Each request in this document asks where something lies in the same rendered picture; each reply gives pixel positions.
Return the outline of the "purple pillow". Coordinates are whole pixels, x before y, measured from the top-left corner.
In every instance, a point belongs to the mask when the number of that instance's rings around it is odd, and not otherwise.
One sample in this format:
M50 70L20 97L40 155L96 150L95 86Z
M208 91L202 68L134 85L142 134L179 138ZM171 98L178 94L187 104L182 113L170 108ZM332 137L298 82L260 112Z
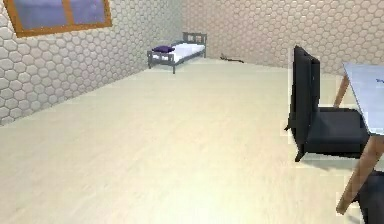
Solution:
M174 50L175 50L174 47L166 46L166 45L157 46L152 49L153 52L159 52L159 53L170 53L170 52L173 52Z

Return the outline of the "wooden framed window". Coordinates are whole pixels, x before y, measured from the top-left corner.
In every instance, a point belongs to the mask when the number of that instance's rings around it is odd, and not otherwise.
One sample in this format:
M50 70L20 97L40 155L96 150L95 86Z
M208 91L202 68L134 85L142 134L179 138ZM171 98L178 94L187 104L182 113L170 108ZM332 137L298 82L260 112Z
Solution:
M17 37L112 26L108 0L3 0Z

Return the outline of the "black upholstered chair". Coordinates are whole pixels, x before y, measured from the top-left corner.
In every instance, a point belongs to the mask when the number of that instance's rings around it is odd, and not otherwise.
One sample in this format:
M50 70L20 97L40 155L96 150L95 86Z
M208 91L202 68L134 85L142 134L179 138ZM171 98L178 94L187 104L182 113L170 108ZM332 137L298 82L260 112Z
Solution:
M320 61L304 48L293 49L288 124L299 162L306 153L359 158L369 139L362 115L352 108L320 107Z
M384 224L384 172L373 170L354 202L359 203L364 224Z

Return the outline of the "grey framed bed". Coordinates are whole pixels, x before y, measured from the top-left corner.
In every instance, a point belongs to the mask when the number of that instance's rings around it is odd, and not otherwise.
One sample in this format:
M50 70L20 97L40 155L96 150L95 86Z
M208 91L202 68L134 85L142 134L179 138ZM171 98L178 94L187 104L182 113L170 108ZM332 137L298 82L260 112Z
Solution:
M147 65L151 69L154 65L166 65L172 68L172 73L175 73L176 67L192 58L202 56L206 57L207 35L205 33L183 32L183 37L180 41L166 46L175 48L170 53L153 52L148 50Z

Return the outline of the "dark thin object on floor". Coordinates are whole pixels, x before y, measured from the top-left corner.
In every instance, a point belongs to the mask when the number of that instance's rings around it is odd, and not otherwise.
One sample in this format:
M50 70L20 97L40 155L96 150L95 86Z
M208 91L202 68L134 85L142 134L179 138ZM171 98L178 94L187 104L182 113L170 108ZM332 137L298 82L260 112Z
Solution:
M226 55L224 55L223 53L221 53L220 55L220 59L221 60L224 60L224 61L230 61L230 62L239 62L239 63L245 63L243 60L240 60L240 59L231 59L231 58L228 58Z

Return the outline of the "pale table with wooden legs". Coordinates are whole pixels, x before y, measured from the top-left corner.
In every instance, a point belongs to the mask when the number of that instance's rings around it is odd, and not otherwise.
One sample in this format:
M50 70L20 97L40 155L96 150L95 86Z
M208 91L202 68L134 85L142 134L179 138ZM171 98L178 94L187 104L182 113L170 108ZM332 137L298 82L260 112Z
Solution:
M345 62L343 67L334 106L340 105L350 86L370 137L338 202L339 214L346 212L384 153L384 66Z

